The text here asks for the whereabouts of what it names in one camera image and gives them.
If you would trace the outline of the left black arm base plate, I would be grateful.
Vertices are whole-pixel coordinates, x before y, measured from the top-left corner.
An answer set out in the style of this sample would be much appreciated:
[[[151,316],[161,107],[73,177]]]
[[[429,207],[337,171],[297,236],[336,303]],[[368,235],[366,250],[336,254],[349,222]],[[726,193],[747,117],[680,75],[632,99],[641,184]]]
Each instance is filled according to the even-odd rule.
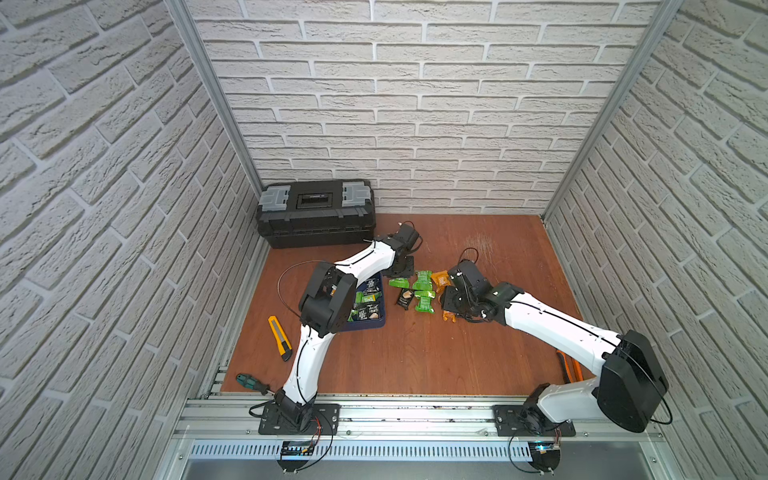
[[[340,404],[320,403],[311,406],[296,417],[285,414],[278,405],[271,402],[263,407],[258,417],[260,435],[335,435],[338,431]]]

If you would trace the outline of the dark blue storage box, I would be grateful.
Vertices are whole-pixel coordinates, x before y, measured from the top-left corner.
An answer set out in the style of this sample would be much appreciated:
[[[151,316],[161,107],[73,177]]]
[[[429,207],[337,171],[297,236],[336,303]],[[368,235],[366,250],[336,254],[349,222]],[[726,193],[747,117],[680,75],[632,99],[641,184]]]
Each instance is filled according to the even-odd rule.
[[[382,328],[386,323],[384,288],[380,273],[364,280],[356,289],[345,331]]]

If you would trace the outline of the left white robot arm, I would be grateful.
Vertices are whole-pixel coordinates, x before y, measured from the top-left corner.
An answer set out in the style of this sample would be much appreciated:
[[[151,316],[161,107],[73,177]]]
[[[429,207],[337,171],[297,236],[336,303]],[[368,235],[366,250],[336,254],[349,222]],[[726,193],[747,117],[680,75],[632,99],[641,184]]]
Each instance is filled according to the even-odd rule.
[[[421,246],[418,232],[408,226],[374,239],[359,253],[337,262],[321,261],[314,269],[299,302],[301,333],[298,353],[284,385],[274,399],[282,416],[299,428],[313,418],[318,380],[330,343],[347,323],[357,288],[380,273],[401,276],[413,265]]]

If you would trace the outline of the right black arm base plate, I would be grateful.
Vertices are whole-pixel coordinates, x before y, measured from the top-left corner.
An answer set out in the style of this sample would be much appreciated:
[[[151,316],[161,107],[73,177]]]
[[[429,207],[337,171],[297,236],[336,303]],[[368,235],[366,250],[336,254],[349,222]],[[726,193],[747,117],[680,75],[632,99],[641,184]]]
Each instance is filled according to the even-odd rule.
[[[574,437],[576,430],[570,420],[552,422],[535,406],[502,404],[492,407],[494,425],[500,437],[547,436],[560,433]]]

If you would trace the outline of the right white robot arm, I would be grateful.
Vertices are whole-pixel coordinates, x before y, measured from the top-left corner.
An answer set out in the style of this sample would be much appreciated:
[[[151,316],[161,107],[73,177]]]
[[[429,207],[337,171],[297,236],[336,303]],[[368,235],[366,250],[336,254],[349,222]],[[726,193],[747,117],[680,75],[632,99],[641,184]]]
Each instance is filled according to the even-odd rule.
[[[668,380],[643,334],[588,324],[507,282],[493,286],[467,271],[452,272],[449,278],[441,298],[446,311],[470,322],[495,321],[527,333],[594,375],[564,385],[539,385],[518,414],[530,433],[542,435],[568,421],[587,419],[607,419],[642,433],[656,421],[658,407],[667,405]]]

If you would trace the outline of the green cookie packet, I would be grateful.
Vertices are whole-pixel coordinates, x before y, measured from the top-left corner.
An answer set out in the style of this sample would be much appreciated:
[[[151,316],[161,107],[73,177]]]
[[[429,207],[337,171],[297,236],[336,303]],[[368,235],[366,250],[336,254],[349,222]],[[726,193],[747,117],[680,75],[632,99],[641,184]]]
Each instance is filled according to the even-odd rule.
[[[432,291],[432,272],[429,270],[420,270],[417,272],[417,279],[412,285],[414,291]]]
[[[408,278],[398,277],[398,278],[391,278],[388,280],[388,285],[400,288],[400,289],[409,289],[410,288],[410,282]]]
[[[417,290],[414,292],[414,297],[418,303],[415,306],[415,310],[419,313],[433,314],[434,308],[432,306],[432,300],[435,298],[434,291]]]

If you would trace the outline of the black cookie packet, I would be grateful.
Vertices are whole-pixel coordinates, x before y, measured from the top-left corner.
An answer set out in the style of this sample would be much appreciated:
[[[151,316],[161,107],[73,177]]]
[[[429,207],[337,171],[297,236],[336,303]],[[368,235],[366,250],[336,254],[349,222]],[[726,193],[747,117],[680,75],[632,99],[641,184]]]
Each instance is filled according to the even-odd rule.
[[[408,310],[414,300],[414,291],[408,288],[402,288],[396,300],[396,305],[404,310]]]

